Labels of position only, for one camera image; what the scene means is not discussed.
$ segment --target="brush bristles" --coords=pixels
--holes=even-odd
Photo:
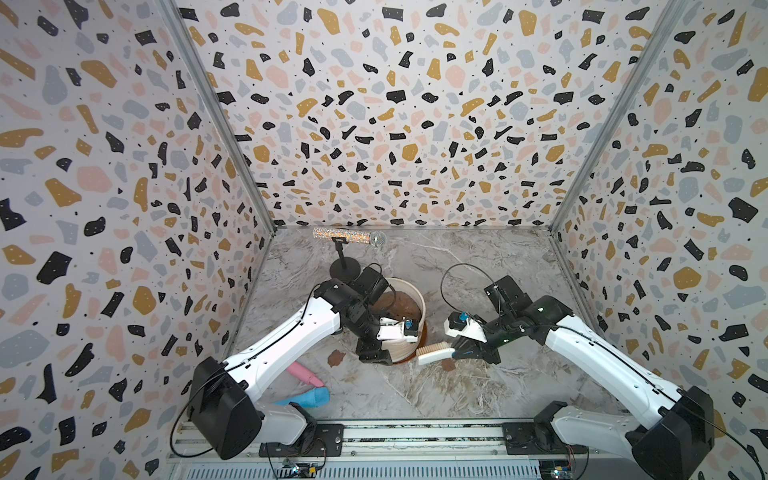
[[[436,352],[438,350],[447,349],[450,345],[447,342],[437,342],[432,345],[423,346],[416,350],[416,355],[424,355],[425,353]]]

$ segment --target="black cable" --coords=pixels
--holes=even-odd
[[[629,363],[627,363],[627,362],[626,362],[624,359],[622,359],[620,356],[616,355],[616,353],[612,352],[612,351],[611,351],[609,348],[607,348],[607,347],[606,347],[605,345],[603,345],[601,342],[596,342],[594,339],[591,339],[591,338],[589,338],[588,336],[584,335],[583,333],[581,333],[581,332],[579,332],[579,331],[577,331],[577,330],[575,330],[575,329],[572,329],[572,328],[571,328],[571,327],[569,327],[569,326],[562,326],[562,325],[545,325],[545,324],[540,324],[540,325],[531,325],[531,326],[528,326],[528,327],[526,327],[526,328],[538,328],[538,327],[548,327],[548,328],[550,328],[550,327],[551,327],[551,328],[561,328],[561,329],[566,329],[566,330],[570,330],[570,331],[572,331],[572,332],[574,332],[574,333],[577,333],[579,336],[582,336],[582,337],[584,337],[584,338],[585,338],[585,339],[586,339],[588,342],[590,342],[590,343],[593,343],[594,345],[600,346],[600,347],[601,347],[603,350],[605,350],[606,352],[610,353],[610,354],[611,354],[612,356],[614,356],[614,357],[615,357],[617,360],[619,360],[619,361],[620,361],[620,362],[622,362],[624,365],[626,365],[626,366],[627,366],[627,368],[629,368],[629,369],[630,369],[630,370],[632,370],[633,372],[637,373],[637,375],[638,375],[638,376],[640,376],[640,377],[641,377],[641,378],[642,378],[642,379],[643,379],[645,382],[647,382],[648,384],[652,385],[653,387],[655,387],[655,386],[656,386],[656,384],[655,384],[655,383],[651,382],[651,381],[650,381],[650,380],[649,380],[649,379],[648,379],[648,378],[647,378],[645,375],[643,375],[642,373],[638,372],[638,371],[637,371],[637,369],[635,369],[635,368],[634,368],[632,365],[630,365]],[[662,391],[662,390],[657,390],[657,391],[658,391],[658,392],[659,392],[659,393],[660,393],[662,396],[666,397],[666,398],[667,398],[667,400],[669,400],[669,401],[670,401],[670,402],[672,402],[673,404],[676,404],[676,403],[677,403],[677,400],[674,400],[674,399],[672,399],[672,398],[671,398],[669,395],[667,395],[667,394],[666,394],[664,391]],[[680,394],[680,396],[686,396],[686,395],[685,395],[685,392],[684,392],[683,390],[680,390],[680,389],[678,389],[678,390],[677,390],[677,392]],[[688,411],[688,412],[689,412],[691,415],[695,416],[697,419],[699,419],[699,420],[701,420],[702,422],[705,422],[705,423],[707,423],[707,424],[709,424],[709,425],[713,426],[714,428],[716,428],[716,429],[720,430],[720,431],[721,431],[721,432],[722,432],[724,435],[727,435],[729,439],[733,440],[733,441],[734,441],[734,442],[735,442],[735,443],[736,443],[736,444],[737,444],[739,447],[741,447],[741,449],[742,449],[742,450],[744,450],[744,451],[746,452],[746,454],[747,454],[747,455],[749,455],[749,456],[750,456],[750,458],[752,459],[752,461],[753,461],[753,462],[755,462],[755,465],[757,465],[757,469],[758,469],[758,470],[760,470],[760,477],[761,477],[761,479],[762,479],[762,480],[765,480],[765,478],[766,478],[766,474],[765,474],[765,472],[763,471],[763,467],[760,465],[760,461],[758,461],[758,459],[757,459],[757,457],[756,457],[756,454],[755,454],[755,456],[753,456],[753,455],[752,455],[752,452],[750,452],[750,451],[749,451],[749,450],[746,448],[746,446],[744,446],[744,444],[743,444],[742,442],[739,442],[738,440],[736,440],[736,438],[735,438],[735,437],[733,437],[733,435],[731,435],[730,433],[726,432],[724,429],[720,428],[719,426],[715,425],[713,422],[710,422],[709,420],[705,419],[703,416],[699,415],[698,413],[694,412],[693,410],[691,410],[691,409],[687,408],[687,407],[686,407],[686,406],[684,406],[684,405],[680,405],[680,406],[681,406],[682,408],[686,409],[686,410],[687,410],[687,411]]]
[[[210,382],[213,382],[214,380],[220,379],[221,377],[225,376],[227,373],[231,372],[232,370],[235,370],[236,368],[239,368],[239,367],[241,367],[241,366],[245,365],[247,362],[249,362],[249,361],[251,361],[251,360],[255,359],[256,357],[258,357],[258,356],[259,356],[259,355],[261,355],[262,353],[266,352],[266,351],[267,351],[267,350],[268,350],[270,347],[272,347],[272,346],[273,346],[275,343],[278,343],[280,340],[282,340],[282,339],[284,339],[286,336],[288,336],[288,335],[289,335],[289,334],[290,334],[292,331],[294,331],[294,330],[295,330],[295,329],[296,329],[296,328],[297,328],[299,325],[301,325],[301,321],[302,321],[302,319],[304,318],[304,314],[306,313],[306,310],[307,310],[307,308],[309,307],[309,304],[310,304],[310,298],[312,298],[312,294],[314,293],[314,291],[315,291],[315,288],[317,288],[318,286],[320,286],[320,283],[317,283],[315,286],[313,286],[313,287],[312,287],[312,290],[310,290],[310,294],[309,294],[309,296],[306,298],[306,302],[305,302],[305,304],[304,304],[304,311],[301,313],[301,318],[299,318],[299,321],[298,321],[298,322],[296,322],[296,323],[294,323],[294,324],[293,324],[293,326],[292,326],[292,327],[291,327],[291,328],[290,328],[290,329],[289,329],[287,332],[285,332],[283,335],[281,335],[281,336],[280,336],[280,338],[278,338],[278,339],[277,339],[277,340],[275,340],[274,342],[270,343],[269,345],[267,345],[267,346],[265,346],[264,348],[262,348],[261,350],[259,350],[259,351],[258,351],[256,354],[252,355],[252,356],[251,356],[251,357],[250,357],[248,360],[246,360],[246,361],[244,361],[244,362],[240,362],[239,364],[235,365],[234,367],[231,367],[231,368],[229,368],[229,369],[226,369],[226,370],[224,370],[222,373],[218,373],[218,374],[216,374],[216,375],[214,375],[214,376],[211,376],[211,377],[210,377],[208,380],[206,380],[205,382],[203,382],[203,385],[201,385],[200,387],[198,387],[198,388],[197,388],[197,390],[195,390],[195,391],[194,391],[194,392],[193,392],[193,393],[190,395],[190,399],[189,399],[189,400],[187,400],[187,403],[186,403],[186,404],[184,405],[184,407],[181,409],[181,411],[179,412],[179,415],[177,415],[177,417],[176,417],[176,420],[174,421],[174,427],[173,427],[173,428],[170,430],[170,435],[168,436],[168,440],[169,440],[169,443],[170,443],[170,450],[173,452],[173,454],[174,454],[174,455],[176,455],[177,457],[181,457],[181,458],[195,458],[195,457],[199,457],[199,456],[201,456],[201,455],[205,455],[206,453],[208,453],[208,452],[210,452],[211,450],[213,450],[213,448],[210,448],[210,449],[208,449],[208,450],[205,450],[205,451],[203,451],[203,452],[198,452],[198,453],[195,453],[195,454],[193,454],[193,455],[185,455],[185,454],[183,454],[183,453],[179,453],[179,452],[177,452],[177,451],[176,451],[176,447],[174,446],[174,430],[176,430],[176,426],[179,424],[179,420],[181,420],[181,416],[184,414],[184,411],[185,411],[185,410],[187,410],[187,408],[189,407],[189,405],[191,405],[191,403],[192,403],[192,400],[193,400],[193,399],[194,399],[194,398],[197,396],[197,394],[199,394],[200,392],[202,392],[202,391],[203,391],[203,389],[204,389],[204,388],[205,388],[205,387],[208,385],[208,383],[210,383]]]
[[[587,467],[589,466],[589,448],[587,448],[587,461],[584,463],[584,470],[581,471],[580,474],[578,474],[578,477],[576,477],[576,480],[581,480],[581,477],[584,476],[584,472],[587,471]]]
[[[449,266],[448,269],[445,271],[445,273],[442,274],[442,278],[440,279],[440,296],[442,297],[442,301],[447,303],[448,306],[450,306],[455,312],[463,312],[464,310],[459,310],[455,306],[451,305],[451,303],[448,300],[445,299],[445,294],[442,292],[442,284],[445,282],[445,278],[448,276],[448,272],[450,272],[454,267],[461,266],[461,265],[470,266],[470,267],[474,268],[475,270],[479,271],[480,273],[482,273],[483,275],[488,277],[488,280],[491,280],[491,283],[493,285],[495,285],[496,288],[498,289],[498,284],[491,278],[490,275],[488,275],[485,272],[485,270],[483,270],[479,266],[472,265],[471,263],[455,263],[455,264]]]

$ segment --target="terrazzo wallpaper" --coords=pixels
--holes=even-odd
[[[709,392],[763,465],[767,8],[690,3],[558,233],[613,344]],[[728,438],[697,474],[759,477]]]
[[[277,225],[545,225],[665,0],[178,0]]]
[[[160,478],[261,226],[154,4],[0,14],[0,478]]]

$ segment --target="brush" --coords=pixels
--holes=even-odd
[[[419,365],[426,365],[438,360],[449,359],[455,351],[456,349],[452,348],[447,342],[438,342],[417,349],[416,358]]]

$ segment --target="metal frame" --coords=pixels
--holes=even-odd
[[[589,149],[584,163],[576,172],[576,177],[568,188],[565,198],[560,203],[560,207],[555,213],[554,219],[552,219],[550,225],[551,231],[557,232],[562,228],[569,215],[569,210],[578,199],[578,194],[581,191],[581,188],[588,180],[590,180],[589,175],[597,166],[598,161],[600,161],[600,156],[607,148],[608,142],[611,141],[616,128],[624,119],[624,115],[629,110],[631,102],[634,101],[635,96],[639,92],[650,67],[656,63],[656,59],[664,48],[664,45],[667,43],[667,40],[672,35],[674,26],[677,24],[677,21],[680,20],[680,17],[683,16],[683,11],[687,6],[690,6],[690,3],[686,2],[686,0],[669,0],[664,7],[650,40],[645,44],[640,60],[630,74],[626,85],[621,89],[616,103],[608,113],[608,117],[605,119],[602,130],[600,130],[598,137]]]
[[[205,73],[206,69],[200,56],[197,54],[197,49],[192,45],[192,37],[190,37],[189,31],[184,26],[184,20],[181,18],[175,0],[155,0],[155,3],[160,12],[160,16],[168,27],[170,36],[178,47],[181,59],[189,70],[192,82],[200,93],[203,104],[211,116],[214,127],[221,135],[224,148],[227,149],[227,153],[234,161],[235,170],[240,176],[243,188],[248,193],[248,197],[250,198],[251,203],[253,203],[253,207],[256,208],[256,212],[258,212],[259,218],[262,225],[265,226],[267,233],[269,233],[270,236],[274,236],[275,224],[270,217],[270,212],[263,202],[259,187],[256,186],[256,181],[250,173],[250,168],[248,168],[248,165],[245,163],[245,157],[240,149],[240,145],[238,145],[237,140],[235,140],[230,123],[224,117],[216,92],[208,81]]]

